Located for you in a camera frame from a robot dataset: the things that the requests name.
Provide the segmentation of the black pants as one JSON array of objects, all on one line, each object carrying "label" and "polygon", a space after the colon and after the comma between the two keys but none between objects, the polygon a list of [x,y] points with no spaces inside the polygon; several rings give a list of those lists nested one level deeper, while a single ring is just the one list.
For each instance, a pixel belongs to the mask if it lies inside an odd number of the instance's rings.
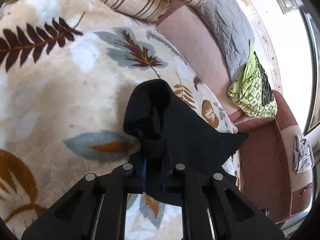
[{"label": "black pants", "polygon": [[167,178],[176,164],[195,168],[208,177],[221,173],[236,177],[223,164],[247,140],[245,133],[220,133],[176,96],[166,81],[139,84],[127,105],[123,130],[138,139],[139,151],[130,154],[144,192],[165,204],[181,206],[181,197],[167,191]]}]

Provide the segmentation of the pink brown sofa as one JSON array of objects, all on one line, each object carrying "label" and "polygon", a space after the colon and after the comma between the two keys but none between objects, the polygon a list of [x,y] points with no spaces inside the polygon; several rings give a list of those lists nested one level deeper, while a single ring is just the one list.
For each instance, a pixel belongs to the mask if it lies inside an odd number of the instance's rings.
[{"label": "pink brown sofa", "polygon": [[293,169],[294,139],[301,134],[285,99],[274,92],[278,112],[273,118],[252,119],[229,100],[231,84],[223,55],[193,9],[174,0],[156,22],[158,30],[178,49],[196,73],[195,86],[207,85],[240,132],[241,189],[256,206],[268,209],[282,223],[304,211],[313,197],[313,172]]}]

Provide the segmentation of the green patterned folded cloth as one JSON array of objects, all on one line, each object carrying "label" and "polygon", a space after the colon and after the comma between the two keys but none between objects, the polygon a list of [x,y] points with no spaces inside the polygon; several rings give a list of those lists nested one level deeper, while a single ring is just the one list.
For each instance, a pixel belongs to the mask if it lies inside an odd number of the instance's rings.
[{"label": "green patterned folded cloth", "polygon": [[244,69],[228,90],[228,97],[247,116],[251,118],[270,118],[276,116],[276,100],[263,106],[261,100],[262,81],[254,55],[254,44],[249,42],[249,56]]}]

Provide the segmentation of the dark grey fuzzy item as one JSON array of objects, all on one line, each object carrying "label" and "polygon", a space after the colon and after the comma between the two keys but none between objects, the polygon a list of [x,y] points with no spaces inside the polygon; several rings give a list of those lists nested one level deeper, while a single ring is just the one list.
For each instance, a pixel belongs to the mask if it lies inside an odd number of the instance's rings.
[{"label": "dark grey fuzzy item", "polygon": [[256,60],[256,63],[257,63],[257,67],[258,67],[258,69],[260,71],[261,81],[262,81],[262,91],[261,91],[262,105],[266,106],[270,102],[274,101],[274,95],[273,95],[271,86],[269,84],[267,74],[266,74],[263,66],[260,63],[256,52],[254,52],[254,55],[255,55],[255,60]]}]

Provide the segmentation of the leaf pattern fleece blanket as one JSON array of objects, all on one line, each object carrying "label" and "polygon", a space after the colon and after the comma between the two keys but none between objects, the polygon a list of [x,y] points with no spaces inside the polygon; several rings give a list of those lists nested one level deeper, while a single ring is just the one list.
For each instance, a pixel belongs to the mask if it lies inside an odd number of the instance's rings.
[{"label": "leaf pattern fleece blanket", "polygon": [[2,5],[1,219],[16,239],[85,174],[138,150],[125,110],[157,78],[216,130],[237,132],[221,51],[188,6],[152,24],[98,0]]}]

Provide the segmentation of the grey quilted pillow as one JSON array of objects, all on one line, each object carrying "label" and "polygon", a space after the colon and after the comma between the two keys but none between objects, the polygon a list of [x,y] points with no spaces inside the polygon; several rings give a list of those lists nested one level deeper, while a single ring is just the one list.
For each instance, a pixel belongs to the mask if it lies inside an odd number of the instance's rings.
[{"label": "grey quilted pillow", "polygon": [[236,0],[206,0],[194,10],[218,43],[234,82],[246,66],[249,44],[255,40],[247,17]]}]

